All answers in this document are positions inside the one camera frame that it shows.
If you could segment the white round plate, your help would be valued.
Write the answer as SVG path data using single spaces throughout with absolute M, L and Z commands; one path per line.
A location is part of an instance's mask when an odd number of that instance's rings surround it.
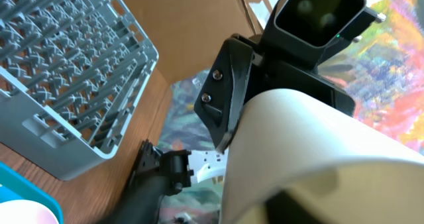
M 221 223 L 422 223 L 423 156 L 292 89 L 243 108 Z

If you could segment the pink bowl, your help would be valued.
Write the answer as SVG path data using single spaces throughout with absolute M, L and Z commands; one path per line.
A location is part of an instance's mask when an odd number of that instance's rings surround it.
M 59 224 L 53 212 L 36 201 L 16 199 L 1 203 L 1 224 Z

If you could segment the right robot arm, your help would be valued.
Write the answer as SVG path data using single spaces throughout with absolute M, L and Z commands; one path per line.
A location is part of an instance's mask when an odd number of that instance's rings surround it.
M 224 41 L 194 111 L 207 127 L 222 161 L 239 125 L 242 108 L 254 96 L 278 88 L 301 91 L 352 116 L 355 102 L 345 91 L 318 75 L 317 67 L 350 42 L 334 38 L 316 48 L 292 36 L 234 34 Z M 160 203 L 190 187 L 200 169 L 193 151 L 162 152 L 144 140 L 126 189 L 102 223 L 157 223 Z

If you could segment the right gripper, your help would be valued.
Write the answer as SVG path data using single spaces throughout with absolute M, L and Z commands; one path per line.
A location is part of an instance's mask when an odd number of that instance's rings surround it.
M 232 34 L 226 39 L 195 101 L 194 111 L 219 153 L 232 141 L 244 103 L 271 89 L 300 91 L 354 115 L 355 101 L 343 89 L 316 72 L 271 55 L 259 46 L 260 38 Z

